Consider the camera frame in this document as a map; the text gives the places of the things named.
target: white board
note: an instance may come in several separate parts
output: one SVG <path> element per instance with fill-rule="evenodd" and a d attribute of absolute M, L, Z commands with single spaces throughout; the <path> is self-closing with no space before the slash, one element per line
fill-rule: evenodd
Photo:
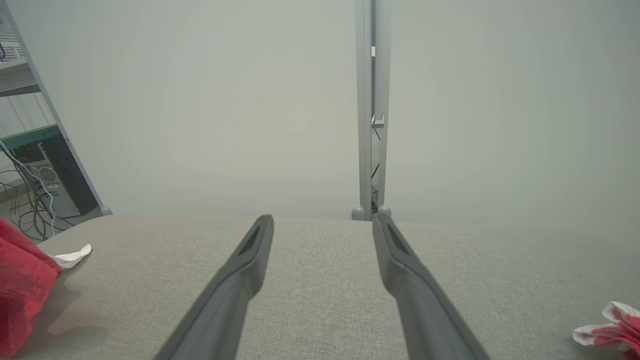
<path fill-rule="evenodd" d="M 359 205 L 353 2 L 8 7 L 115 213 L 349 218 Z"/>
<path fill-rule="evenodd" d="M 385 204 L 396 221 L 635 241 L 640 3 L 392 7 Z"/>

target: floor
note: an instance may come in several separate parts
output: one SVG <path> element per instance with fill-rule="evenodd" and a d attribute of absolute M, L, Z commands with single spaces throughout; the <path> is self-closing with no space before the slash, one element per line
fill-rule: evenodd
<path fill-rule="evenodd" d="M 17 205 L 19 205 L 19 207 L 16 210 L 12 209 L 14 207 L 14 203 L 13 203 L 14 201 L 15 199 L 0 204 L 0 218 L 3 218 L 9 221 L 9 223 L 17 227 L 16 224 L 18 224 L 18 218 L 20 217 L 20 215 L 24 215 L 20 223 L 22 224 L 22 228 L 25 230 L 25 233 L 28 236 L 32 237 L 31 241 L 33 241 L 34 243 L 42 242 L 42 236 L 38 234 L 36 229 L 32 226 L 33 213 L 27 214 L 27 212 L 31 211 L 31 207 L 29 206 L 26 195 L 23 195 L 21 198 L 20 197 L 18 198 Z M 51 217 L 47 214 L 46 211 L 41 211 L 40 214 L 42 215 L 42 217 L 46 222 L 51 223 Z M 69 221 L 71 224 L 77 225 L 77 224 L 80 224 L 81 222 L 85 222 L 87 220 L 91 220 L 93 218 L 97 218 L 100 216 L 102 216 L 102 214 L 100 213 L 100 208 L 96 206 L 95 209 L 91 210 L 87 215 L 84 215 L 81 217 L 67 218 L 66 220 Z M 40 218 L 37 219 L 37 224 L 40 228 L 40 231 L 43 234 L 46 234 L 47 237 L 51 237 L 51 235 L 53 235 L 51 226 L 43 224 Z M 59 227 L 60 229 L 69 229 L 72 227 L 71 225 L 69 225 L 68 223 L 60 219 L 56 219 L 56 222 L 54 225 L 56 227 Z M 56 230 L 56 234 L 59 234 L 61 232 L 62 231 L 60 230 Z"/>

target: white cloth corner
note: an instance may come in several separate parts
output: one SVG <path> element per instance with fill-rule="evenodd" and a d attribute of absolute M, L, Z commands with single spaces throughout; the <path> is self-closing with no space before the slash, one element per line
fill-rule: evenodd
<path fill-rule="evenodd" d="M 86 244 L 83 248 L 80 249 L 80 251 L 71 252 L 70 254 L 55 255 L 51 257 L 58 263 L 58 265 L 60 265 L 61 268 L 69 269 L 78 264 L 80 260 L 82 260 L 90 252 L 91 244 Z"/>

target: gray fabric surface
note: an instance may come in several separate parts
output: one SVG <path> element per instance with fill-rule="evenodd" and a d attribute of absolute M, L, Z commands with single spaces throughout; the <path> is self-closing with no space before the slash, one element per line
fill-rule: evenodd
<path fill-rule="evenodd" d="M 93 252 L 65 272 L 19 359 L 150 359 L 254 218 L 102 217 L 41 244 Z M 569 234 L 399 224 L 494 360 L 616 359 L 571 330 L 639 307 L 637 249 Z M 371 223 L 275 218 L 238 359 L 406 359 Z"/>

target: shelf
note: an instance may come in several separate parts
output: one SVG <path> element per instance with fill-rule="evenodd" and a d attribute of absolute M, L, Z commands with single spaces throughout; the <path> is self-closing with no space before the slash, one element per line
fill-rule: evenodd
<path fill-rule="evenodd" d="M 0 97 L 40 92 L 27 59 L 0 63 Z"/>

